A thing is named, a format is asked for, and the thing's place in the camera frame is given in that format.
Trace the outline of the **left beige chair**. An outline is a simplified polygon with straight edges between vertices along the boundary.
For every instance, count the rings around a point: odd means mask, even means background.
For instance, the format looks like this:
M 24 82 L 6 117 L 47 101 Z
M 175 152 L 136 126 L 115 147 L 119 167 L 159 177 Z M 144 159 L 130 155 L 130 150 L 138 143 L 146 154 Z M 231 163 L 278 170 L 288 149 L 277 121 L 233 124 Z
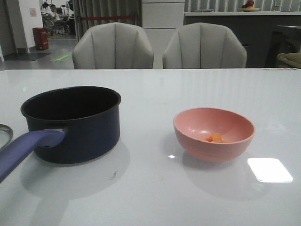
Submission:
M 89 28 L 72 60 L 75 69 L 152 69 L 154 53 L 143 28 L 114 22 Z

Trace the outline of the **orange ham pieces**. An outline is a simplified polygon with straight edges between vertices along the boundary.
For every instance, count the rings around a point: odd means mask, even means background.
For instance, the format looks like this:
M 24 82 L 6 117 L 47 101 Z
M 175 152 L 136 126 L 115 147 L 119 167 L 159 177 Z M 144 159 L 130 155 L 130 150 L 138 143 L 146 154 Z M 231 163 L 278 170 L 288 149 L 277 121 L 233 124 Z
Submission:
M 213 143 L 230 143 L 228 139 L 222 138 L 220 133 L 211 133 L 208 137 L 202 137 L 200 140 Z

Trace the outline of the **dark blue saucepan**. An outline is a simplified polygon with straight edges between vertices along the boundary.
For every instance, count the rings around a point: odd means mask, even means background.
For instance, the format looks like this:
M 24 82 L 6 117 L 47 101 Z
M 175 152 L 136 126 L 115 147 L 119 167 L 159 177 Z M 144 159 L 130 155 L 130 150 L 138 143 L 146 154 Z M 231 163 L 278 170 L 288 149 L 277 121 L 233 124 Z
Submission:
M 32 152 L 59 164 L 107 153 L 120 137 L 120 102 L 118 92 L 97 86 L 55 89 L 29 98 L 21 106 L 29 131 L 1 151 L 1 180 Z

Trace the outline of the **white drawer cabinet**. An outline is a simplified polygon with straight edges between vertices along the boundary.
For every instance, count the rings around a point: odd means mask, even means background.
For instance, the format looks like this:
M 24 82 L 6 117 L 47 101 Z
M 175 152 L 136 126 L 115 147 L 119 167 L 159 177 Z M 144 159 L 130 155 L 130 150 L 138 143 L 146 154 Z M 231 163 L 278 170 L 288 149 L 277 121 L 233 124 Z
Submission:
M 142 0 L 142 27 L 176 28 L 183 25 L 184 0 Z

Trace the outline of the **fruit plate on counter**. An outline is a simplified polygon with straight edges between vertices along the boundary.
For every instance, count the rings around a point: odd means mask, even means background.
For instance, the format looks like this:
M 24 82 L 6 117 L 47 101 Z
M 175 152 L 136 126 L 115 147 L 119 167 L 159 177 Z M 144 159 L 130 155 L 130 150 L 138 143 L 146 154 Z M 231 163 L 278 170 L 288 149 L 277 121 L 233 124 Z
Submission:
M 245 4 L 243 4 L 239 8 L 239 11 L 242 11 L 242 12 L 256 12 L 256 11 L 260 11 L 261 9 L 260 8 L 256 8 L 254 6 L 254 4 L 255 4 L 254 0 L 247 0 L 245 2 Z

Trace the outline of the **beige chair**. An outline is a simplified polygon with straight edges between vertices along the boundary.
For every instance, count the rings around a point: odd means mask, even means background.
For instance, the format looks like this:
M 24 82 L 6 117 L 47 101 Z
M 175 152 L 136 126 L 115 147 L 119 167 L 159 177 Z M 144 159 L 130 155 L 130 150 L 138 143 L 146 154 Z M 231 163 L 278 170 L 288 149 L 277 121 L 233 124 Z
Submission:
M 152 69 L 154 53 L 143 28 L 114 22 L 89 28 L 72 60 L 75 69 Z
M 223 25 L 194 23 L 174 30 L 163 52 L 164 69 L 245 68 L 247 51 Z

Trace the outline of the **pink plastic bowl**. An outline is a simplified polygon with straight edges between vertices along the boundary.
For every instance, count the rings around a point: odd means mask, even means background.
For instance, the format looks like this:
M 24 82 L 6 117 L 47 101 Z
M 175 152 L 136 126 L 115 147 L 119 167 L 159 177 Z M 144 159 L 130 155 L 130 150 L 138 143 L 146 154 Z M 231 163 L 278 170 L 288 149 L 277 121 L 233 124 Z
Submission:
M 218 108 L 192 108 L 174 117 L 178 142 L 193 157 L 208 162 L 226 162 L 239 157 L 250 145 L 255 127 L 246 117 Z M 200 140 L 211 133 L 220 133 L 230 143 Z

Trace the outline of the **olive cushion seat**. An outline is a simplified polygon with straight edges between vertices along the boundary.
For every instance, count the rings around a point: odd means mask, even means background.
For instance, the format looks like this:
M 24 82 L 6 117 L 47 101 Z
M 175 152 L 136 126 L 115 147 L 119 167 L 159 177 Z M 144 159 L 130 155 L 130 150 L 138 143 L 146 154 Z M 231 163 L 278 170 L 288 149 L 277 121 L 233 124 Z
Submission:
M 280 68 L 301 68 L 301 52 L 295 53 L 280 53 L 277 55 Z

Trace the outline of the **grey pleated curtain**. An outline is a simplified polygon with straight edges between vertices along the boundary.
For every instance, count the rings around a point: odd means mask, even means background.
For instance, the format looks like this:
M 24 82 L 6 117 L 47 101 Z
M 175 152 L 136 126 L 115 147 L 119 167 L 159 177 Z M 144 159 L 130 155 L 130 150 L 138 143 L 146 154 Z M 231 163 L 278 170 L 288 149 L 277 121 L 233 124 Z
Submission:
M 73 11 L 77 40 L 92 26 L 120 22 L 142 25 L 142 2 L 140 0 L 74 0 Z M 135 19 L 82 21 L 80 17 L 136 15 Z

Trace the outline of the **grey kitchen counter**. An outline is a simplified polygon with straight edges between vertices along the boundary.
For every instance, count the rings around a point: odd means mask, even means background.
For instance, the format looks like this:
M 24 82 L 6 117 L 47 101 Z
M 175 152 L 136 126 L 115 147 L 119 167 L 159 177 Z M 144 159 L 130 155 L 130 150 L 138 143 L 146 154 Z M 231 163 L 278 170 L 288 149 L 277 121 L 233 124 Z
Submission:
M 277 25 L 301 25 L 300 12 L 186 12 L 184 24 L 210 23 L 230 28 L 247 50 L 248 68 L 264 68 L 271 33 Z

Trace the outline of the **red barrier belt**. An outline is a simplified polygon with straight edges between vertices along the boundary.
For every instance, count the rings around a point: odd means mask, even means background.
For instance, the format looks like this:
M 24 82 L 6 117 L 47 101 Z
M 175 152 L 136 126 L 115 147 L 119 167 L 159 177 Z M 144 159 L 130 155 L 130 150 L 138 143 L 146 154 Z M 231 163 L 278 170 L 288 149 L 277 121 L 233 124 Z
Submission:
M 135 19 L 135 18 L 136 15 L 80 17 L 82 21 L 120 20 L 120 19 Z

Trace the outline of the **glass pot lid blue knob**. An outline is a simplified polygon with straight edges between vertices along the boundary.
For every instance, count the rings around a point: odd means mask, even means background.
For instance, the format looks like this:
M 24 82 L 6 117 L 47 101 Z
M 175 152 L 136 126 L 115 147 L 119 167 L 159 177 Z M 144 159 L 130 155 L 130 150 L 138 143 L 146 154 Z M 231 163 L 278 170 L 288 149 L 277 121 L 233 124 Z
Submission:
M 0 150 L 4 149 L 13 138 L 13 130 L 4 124 L 0 125 Z

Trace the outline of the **seated person in white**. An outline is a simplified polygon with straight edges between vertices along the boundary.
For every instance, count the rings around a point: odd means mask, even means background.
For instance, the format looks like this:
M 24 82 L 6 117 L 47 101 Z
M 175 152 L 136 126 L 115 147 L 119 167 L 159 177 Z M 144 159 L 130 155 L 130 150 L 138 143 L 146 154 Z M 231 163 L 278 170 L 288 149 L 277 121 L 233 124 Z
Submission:
M 41 6 L 42 18 L 46 24 L 50 24 L 52 28 L 61 28 L 63 27 L 64 32 L 67 33 L 69 28 L 68 18 L 60 17 L 57 13 L 56 7 L 54 4 L 48 4 L 46 1 L 43 2 Z

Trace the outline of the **right beige chair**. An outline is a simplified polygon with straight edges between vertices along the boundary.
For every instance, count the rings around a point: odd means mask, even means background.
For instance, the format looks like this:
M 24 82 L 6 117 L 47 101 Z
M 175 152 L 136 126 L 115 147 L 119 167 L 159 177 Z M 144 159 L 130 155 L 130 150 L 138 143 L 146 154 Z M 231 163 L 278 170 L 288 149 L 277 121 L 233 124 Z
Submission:
M 164 69 L 245 68 L 247 51 L 223 25 L 194 23 L 174 30 L 163 52 Z

